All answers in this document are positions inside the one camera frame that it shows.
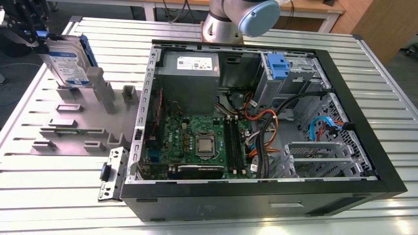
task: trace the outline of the ram slot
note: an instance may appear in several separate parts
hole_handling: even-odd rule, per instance
[[[242,170],[245,166],[238,122],[235,120],[225,120],[223,128],[229,170]]]

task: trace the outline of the green circuit board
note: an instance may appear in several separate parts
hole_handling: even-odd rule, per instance
[[[168,117],[166,118],[163,148],[159,152],[159,162],[150,163],[150,174],[155,180],[166,180],[168,165],[218,165],[225,167],[226,179],[253,178],[249,167],[241,172],[230,172],[226,156],[225,118],[221,117]],[[247,121],[238,123],[242,136],[250,128]],[[196,138],[214,140],[214,155],[199,157]],[[245,161],[245,144],[242,157]]]

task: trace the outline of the floor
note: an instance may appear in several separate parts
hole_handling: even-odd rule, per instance
[[[60,2],[58,4],[58,12],[51,13],[51,21],[48,22],[50,31],[60,33],[68,23],[71,16],[82,15],[86,17],[146,20],[144,11],[140,7],[72,4]],[[180,10],[170,10],[172,19]],[[195,22],[204,21],[207,13],[203,11],[192,11]],[[156,18],[159,21],[167,21],[167,13],[164,9],[158,9]],[[179,22],[192,23],[191,15],[187,11],[182,13]],[[38,55],[31,52],[28,55],[11,58],[0,51],[0,73],[8,79],[8,83],[0,86],[0,129],[4,126],[8,116],[11,115],[19,99],[22,98],[32,78],[36,75],[42,60]],[[401,88],[407,94],[410,100],[418,106],[418,56],[407,57],[401,51],[386,65],[386,68],[397,80]]]

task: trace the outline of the cpu socket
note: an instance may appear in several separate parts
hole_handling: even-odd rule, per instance
[[[215,135],[211,133],[198,133],[195,135],[196,157],[209,160],[215,157]]]

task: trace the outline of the aluminum table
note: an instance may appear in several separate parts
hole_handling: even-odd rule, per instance
[[[200,26],[83,18],[64,33],[90,38],[115,89],[140,90],[152,39],[200,41]],[[409,189],[389,200],[317,218],[142,222],[124,203],[96,202],[107,157],[36,156],[50,110],[60,102],[55,78],[39,73],[0,132],[0,231],[28,234],[414,234],[418,231],[418,112],[362,40],[351,35],[271,30],[249,45],[325,49],[357,98]]]

